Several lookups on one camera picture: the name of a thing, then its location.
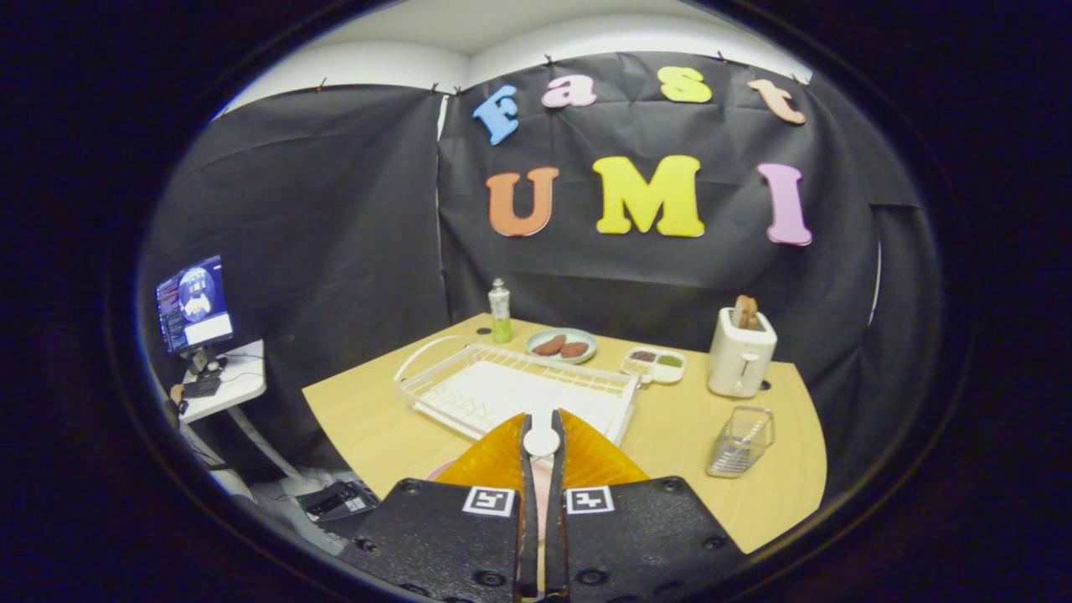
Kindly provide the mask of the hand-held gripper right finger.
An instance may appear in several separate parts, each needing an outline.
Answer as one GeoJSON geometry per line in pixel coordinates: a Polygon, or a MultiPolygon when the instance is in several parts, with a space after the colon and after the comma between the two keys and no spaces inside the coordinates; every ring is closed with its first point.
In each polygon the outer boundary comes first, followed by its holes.
{"type": "Polygon", "coordinates": [[[553,413],[560,448],[546,519],[546,586],[566,602],[678,602],[745,562],[685,477],[647,477],[585,420],[553,413]]]}

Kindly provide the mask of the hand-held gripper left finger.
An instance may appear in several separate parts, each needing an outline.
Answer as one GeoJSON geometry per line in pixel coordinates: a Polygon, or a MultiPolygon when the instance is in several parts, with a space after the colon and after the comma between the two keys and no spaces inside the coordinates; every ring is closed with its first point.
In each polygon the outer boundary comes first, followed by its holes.
{"type": "Polygon", "coordinates": [[[520,602],[536,595],[539,520],[522,439],[531,417],[486,433],[436,480],[402,477],[340,554],[412,598],[520,602]]]}

